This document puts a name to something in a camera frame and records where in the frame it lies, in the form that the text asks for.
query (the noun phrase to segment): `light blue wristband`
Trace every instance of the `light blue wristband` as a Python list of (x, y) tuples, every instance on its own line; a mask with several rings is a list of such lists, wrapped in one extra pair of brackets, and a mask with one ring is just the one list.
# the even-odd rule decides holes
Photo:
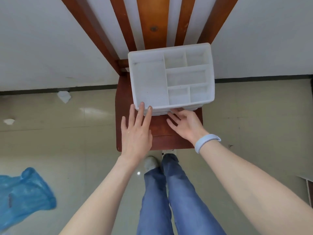
[(221, 139), (219, 138), (219, 136), (216, 136), (215, 134), (207, 134), (205, 136), (203, 136), (201, 139), (199, 139), (197, 142), (196, 142), (196, 145), (195, 145), (195, 150), (197, 153), (200, 152), (200, 149), (201, 147), (208, 141), (211, 141), (211, 140), (218, 140), (219, 142), (221, 141)]

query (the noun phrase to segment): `forearm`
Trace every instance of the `forearm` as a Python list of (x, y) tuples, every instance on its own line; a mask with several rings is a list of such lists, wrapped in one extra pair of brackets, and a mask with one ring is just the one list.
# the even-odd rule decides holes
[(313, 210), (290, 189), (216, 140), (200, 153), (261, 234), (313, 234)]
[(60, 235), (111, 234), (119, 203), (136, 164), (119, 157), (103, 182), (74, 214)]

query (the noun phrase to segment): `blue jeans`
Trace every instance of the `blue jeans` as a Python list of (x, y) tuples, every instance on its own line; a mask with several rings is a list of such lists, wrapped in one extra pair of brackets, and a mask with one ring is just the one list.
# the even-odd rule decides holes
[(169, 204), (179, 235), (225, 235), (174, 154), (165, 154), (161, 168), (148, 171), (144, 179), (146, 192), (142, 199), (137, 235), (173, 235)]

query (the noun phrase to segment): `white plastic organizer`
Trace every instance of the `white plastic organizer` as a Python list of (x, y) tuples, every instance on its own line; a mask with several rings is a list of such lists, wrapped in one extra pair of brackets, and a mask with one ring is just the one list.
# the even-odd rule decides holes
[(214, 71), (209, 43), (129, 52), (135, 108), (153, 107), (153, 115), (171, 108), (195, 110), (214, 100)]

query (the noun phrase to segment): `white sneaker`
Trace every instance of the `white sneaker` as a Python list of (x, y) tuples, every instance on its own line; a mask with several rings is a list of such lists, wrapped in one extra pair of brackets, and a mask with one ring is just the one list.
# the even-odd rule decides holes
[(153, 157), (153, 156), (146, 157), (145, 165), (144, 165), (146, 172), (148, 172), (152, 169), (155, 169), (159, 166), (160, 166), (159, 162), (157, 161), (157, 159), (155, 157)]
[(177, 150), (176, 149), (171, 149), (171, 150), (162, 150), (162, 158), (165, 154), (167, 153), (172, 153), (175, 154), (177, 156)]

